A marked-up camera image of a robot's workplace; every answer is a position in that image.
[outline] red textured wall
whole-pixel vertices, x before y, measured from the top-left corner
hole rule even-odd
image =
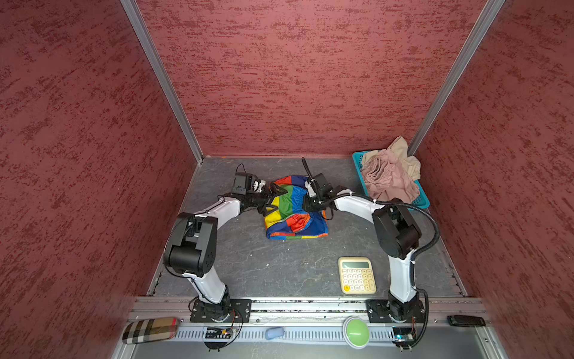
[[[485,1],[140,0],[207,155],[410,139]]]
[[[119,1],[3,1],[0,47],[0,357],[107,359],[194,159]]]
[[[574,357],[574,2],[507,0],[417,156],[511,358]]]

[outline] colorful clothing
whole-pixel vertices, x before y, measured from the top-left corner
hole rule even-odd
[[[303,210],[307,177],[288,176],[275,181],[287,193],[273,199],[279,209],[265,217],[266,235],[270,240],[295,240],[326,237],[329,233],[322,212]]]

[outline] black mounting plate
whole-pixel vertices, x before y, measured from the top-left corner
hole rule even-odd
[[[231,299],[231,307],[241,312],[241,315],[243,316],[243,323],[249,322],[249,316],[251,314],[251,299]],[[193,309],[189,321],[192,323],[231,323],[233,321],[233,316],[228,316],[222,322],[214,322],[208,315],[205,314],[203,302],[198,299],[193,304]],[[241,318],[238,314],[235,314],[235,322],[241,322]]]
[[[388,311],[388,300],[387,299],[367,299],[365,304],[367,306],[367,314],[369,315],[370,323],[391,323],[391,324],[401,324],[397,323],[391,319]],[[423,323],[425,320],[424,307],[422,302],[419,300],[415,305],[414,309],[414,319],[417,323]]]

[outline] yellow calculator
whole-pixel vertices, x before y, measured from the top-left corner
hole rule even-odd
[[[367,257],[339,258],[339,277],[345,294],[373,294],[377,291],[373,266]]]

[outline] turquoise plastic basket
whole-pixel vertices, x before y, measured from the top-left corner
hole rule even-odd
[[[360,174],[360,170],[361,168],[363,168],[362,164],[363,155],[367,152],[369,151],[361,151],[353,153],[353,162],[355,163],[355,168],[357,170],[357,174],[359,175],[360,183],[361,185],[363,185],[363,192],[368,196],[369,193],[367,192],[367,186],[364,184],[363,175]],[[431,203],[429,202],[429,199],[426,197],[425,191],[422,190],[421,184],[418,181],[414,182],[417,184],[418,189],[421,190],[421,194],[417,197],[417,199],[413,201],[412,204],[422,209],[428,208],[431,205]]]

